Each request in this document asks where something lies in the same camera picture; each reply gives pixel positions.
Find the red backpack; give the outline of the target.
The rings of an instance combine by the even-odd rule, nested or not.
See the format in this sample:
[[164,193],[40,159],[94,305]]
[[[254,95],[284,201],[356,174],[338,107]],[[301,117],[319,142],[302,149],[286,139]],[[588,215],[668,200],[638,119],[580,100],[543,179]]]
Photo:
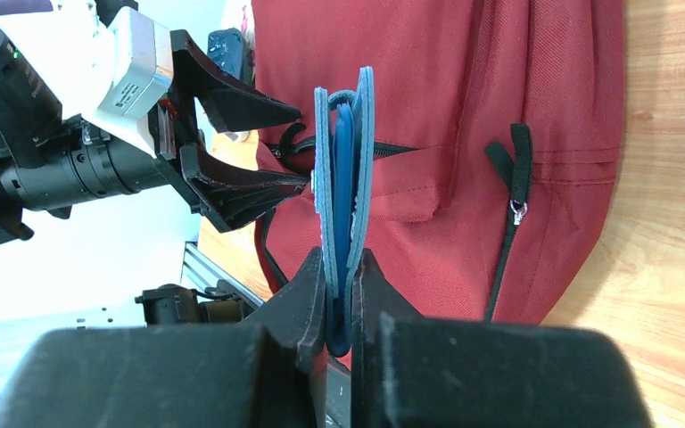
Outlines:
[[595,246],[623,144],[620,1],[255,1],[256,86],[300,110],[263,169],[308,177],[314,90],[374,71],[366,246],[419,312],[538,324]]

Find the blue snap wallet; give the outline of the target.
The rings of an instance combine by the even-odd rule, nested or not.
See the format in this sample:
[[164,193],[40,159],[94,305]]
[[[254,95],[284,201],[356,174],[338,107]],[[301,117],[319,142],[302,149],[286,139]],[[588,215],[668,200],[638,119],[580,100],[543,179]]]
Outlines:
[[311,191],[320,220],[326,284],[326,347],[351,350],[352,292],[371,211],[375,145],[374,70],[363,67],[353,90],[314,91],[315,165]]

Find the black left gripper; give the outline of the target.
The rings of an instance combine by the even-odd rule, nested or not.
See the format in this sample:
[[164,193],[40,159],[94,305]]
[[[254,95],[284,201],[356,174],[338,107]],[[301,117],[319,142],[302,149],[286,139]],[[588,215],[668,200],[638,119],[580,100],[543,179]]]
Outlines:
[[[180,116],[198,101],[218,132],[271,128],[300,111],[222,70],[184,29],[170,32],[174,76],[169,98]],[[62,106],[0,29],[0,245],[34,232],[24,210],[66,219],[80,203],[169,185],[197,199],[177,161],[152,157]]]

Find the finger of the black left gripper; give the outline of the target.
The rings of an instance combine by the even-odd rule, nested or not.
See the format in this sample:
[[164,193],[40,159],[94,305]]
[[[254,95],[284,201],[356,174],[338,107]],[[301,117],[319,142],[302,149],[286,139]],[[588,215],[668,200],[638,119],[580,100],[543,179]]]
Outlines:
[[302,193],[306,177],[241,169],[208,154],[200,145],[180,148],[185,182],[198,197],[200,212],[220,232],[249,225],[277,205]]

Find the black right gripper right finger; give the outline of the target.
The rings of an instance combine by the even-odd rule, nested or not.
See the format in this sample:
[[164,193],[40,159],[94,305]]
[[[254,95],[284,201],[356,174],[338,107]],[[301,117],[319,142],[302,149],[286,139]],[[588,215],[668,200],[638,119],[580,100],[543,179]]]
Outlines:
[[351,286],[354,427],[649,427],[606,335],[424,317],[364,251]]

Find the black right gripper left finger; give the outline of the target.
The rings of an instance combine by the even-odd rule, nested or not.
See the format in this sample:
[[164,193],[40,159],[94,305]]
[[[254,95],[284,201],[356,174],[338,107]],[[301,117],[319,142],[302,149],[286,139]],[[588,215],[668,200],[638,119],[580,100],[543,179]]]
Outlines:
[[64,329],[29,349],[0,427],[322,427],[320,249],[236,324]]

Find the dark blue leaf plate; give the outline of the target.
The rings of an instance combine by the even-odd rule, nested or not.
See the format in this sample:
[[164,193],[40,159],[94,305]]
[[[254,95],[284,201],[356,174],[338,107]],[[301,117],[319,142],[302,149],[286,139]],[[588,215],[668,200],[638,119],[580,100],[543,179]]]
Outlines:
[[248,82],[251,76],[250,49],[235,28],[212,31],[207,55],[227,74]]

